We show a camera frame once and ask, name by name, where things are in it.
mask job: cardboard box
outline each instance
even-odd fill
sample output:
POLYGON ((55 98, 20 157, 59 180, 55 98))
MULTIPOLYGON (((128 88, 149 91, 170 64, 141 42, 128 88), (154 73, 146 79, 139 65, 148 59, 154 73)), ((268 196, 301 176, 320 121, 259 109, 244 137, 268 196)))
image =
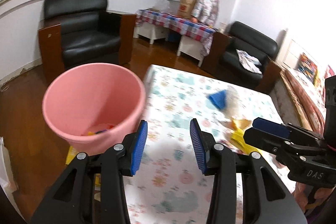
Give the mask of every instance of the cardboard box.
POLYGON ((180 0, 180 5, 178 7, 177 16, 190 19, 191 12, 194 9, 196 0, 180 0))

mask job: armchair cushion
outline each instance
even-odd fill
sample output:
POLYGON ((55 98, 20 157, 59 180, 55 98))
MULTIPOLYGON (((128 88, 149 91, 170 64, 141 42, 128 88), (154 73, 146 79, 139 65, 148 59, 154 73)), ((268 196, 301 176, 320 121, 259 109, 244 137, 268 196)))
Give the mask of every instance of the armchair cushion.
POLYGON ((80 64, 87 60, 118 52, 120 36, 98 30, 85 30, 62 35, 62 58, 65 67, 80 64))
POLYGON ((247 42, 237 38, 237 37, 233 37, 231 39, 231 43, 228 47, 228 50, 242 50, 247 52, 249 55, 256 57, 261 64, 264 63, 265 60, 268 59, 268 56, 265 52, 257 49, 256 47, 252 46, 251 44, 248 44, 247 42))
POLYGON ((98 30, 106 33, 119 33, 121 15, 107 12, 99 13, 98 30))
POLYGON ((99 12, 85 12, 63 15, 45 21, 45 25, 61 24, 61 34, 98 28, 99 12))
POLYGON ((107 0, 44 0, 44 19, 90 11, 105 11, 107 0))
POLYGON ((248 83, 249 88, 257 86, 263 78, 263 76, 260 74, 244 69, 244 67, 239 62, 238 54, 235 49, 227 49, 220 57, 219 64, 222 66, 229 65, 235 71, 238 71, 240 77, 246 80, 246 83, 248 83))
POLYGON ((271 59, 276 58, 278 54, 278 45, 273 39, 239 21, 232 24, 230 28, 230 35, 237 37, 258 50, 266 53, 271 59))

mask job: pink bucket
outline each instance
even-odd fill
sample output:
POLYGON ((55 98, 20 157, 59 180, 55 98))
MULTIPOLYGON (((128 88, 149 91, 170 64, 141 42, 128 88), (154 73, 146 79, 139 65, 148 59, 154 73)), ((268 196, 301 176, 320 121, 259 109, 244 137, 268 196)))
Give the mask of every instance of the pink bucket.
POLYGON ((105 152, 138 126, 145 104, 142 81, 130 70, 91 63, 68 70, 48 87, 42 102, 47 125, 77 151, 105 152), (112 129, 88 136, 113 125, 112 129))

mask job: person's hand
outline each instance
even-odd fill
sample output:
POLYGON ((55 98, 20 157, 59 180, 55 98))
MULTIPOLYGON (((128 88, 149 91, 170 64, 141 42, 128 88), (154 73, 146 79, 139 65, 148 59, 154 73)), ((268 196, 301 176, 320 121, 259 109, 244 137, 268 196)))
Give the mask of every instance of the person's hand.
POLYGON ((316 206, 321 205, 334 190, 329 188, 318 189, 314 196, 316 202, 314 204, 310 204, 309 207, 307 207, 308 197, 304 193, 305 188, 306 188, 305 184, 297 182, 295 185, 295 191, 292 193, 296 202, 298 203, 303 212, 305 212, 307 209, 312 209, 315 208, 316 206))

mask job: wooden armrest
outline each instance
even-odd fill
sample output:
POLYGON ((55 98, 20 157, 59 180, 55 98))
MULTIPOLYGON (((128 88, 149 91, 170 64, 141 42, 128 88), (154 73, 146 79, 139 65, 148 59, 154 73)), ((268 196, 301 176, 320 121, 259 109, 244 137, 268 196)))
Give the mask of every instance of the wooden armrest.
POLYGON ((42 24, 43 28, 48 28, 48 27, 60 25, 61 20, 62 20, 62 16, 57 17, 57 18, 53 18, 53 19, 49 19, 49 20, 43 20, 43 24, 42 24))
POLYGON ((54 25, 38 31, 44 76, 50 84, 65 71, 61 49, 61 25, 54 25))
POLYGON ((263 77, 256 87, 256 91, 269 94, 280 77, 281 67, 269 58, 263 77))
POLYGON ((133 50, 133 33, 136 19, 137 15, 135 14, 124 14, 121 16, 119 30, 121 44, 118 54, 120 65, 126 64, 131 61, 133 50))
POLYGON ((212 39, 210 53, 203 60, 201 69, 207 73, 214 75, 218 65, 218 61, 225 52, 226 47, 230 44, 230 38, 226 34, 215 32, 212 39))

